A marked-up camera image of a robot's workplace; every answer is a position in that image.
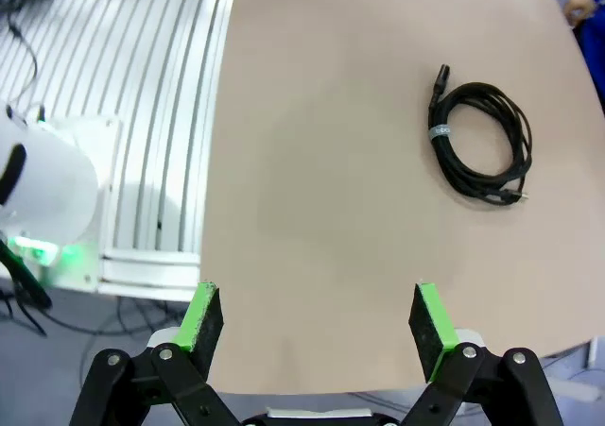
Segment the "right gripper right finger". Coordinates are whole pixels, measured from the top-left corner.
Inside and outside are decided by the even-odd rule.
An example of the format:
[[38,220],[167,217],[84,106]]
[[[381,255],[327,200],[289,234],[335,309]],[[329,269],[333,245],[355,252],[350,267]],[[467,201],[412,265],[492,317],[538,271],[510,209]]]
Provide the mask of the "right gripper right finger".
[[433,283],[415,285],[408,320],[427,387],[403,425],[449,425],[474,403],[492,425],[561,425],[562,416],[537,355],[503,355],[458,338]]

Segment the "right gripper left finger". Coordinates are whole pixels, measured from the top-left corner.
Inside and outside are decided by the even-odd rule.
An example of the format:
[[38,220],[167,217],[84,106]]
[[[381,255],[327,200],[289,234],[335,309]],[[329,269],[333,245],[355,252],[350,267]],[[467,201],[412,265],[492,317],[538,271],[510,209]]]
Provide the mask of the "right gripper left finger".
[[141,425],[153,405],[170,404],[184,425],[237,425],[208,384],[223,327],[219,290],[201,282],[176,334],[135,357],[104,349],[94,358],[72,425]]

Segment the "person's right hand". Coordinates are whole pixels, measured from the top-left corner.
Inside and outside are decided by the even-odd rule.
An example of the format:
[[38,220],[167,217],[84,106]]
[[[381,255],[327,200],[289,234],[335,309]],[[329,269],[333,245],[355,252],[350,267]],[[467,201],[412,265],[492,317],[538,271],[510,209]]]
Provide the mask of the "person's right hand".
[[596,0],[566,0],[563,14],[571,26],[590,17],[597,9]]

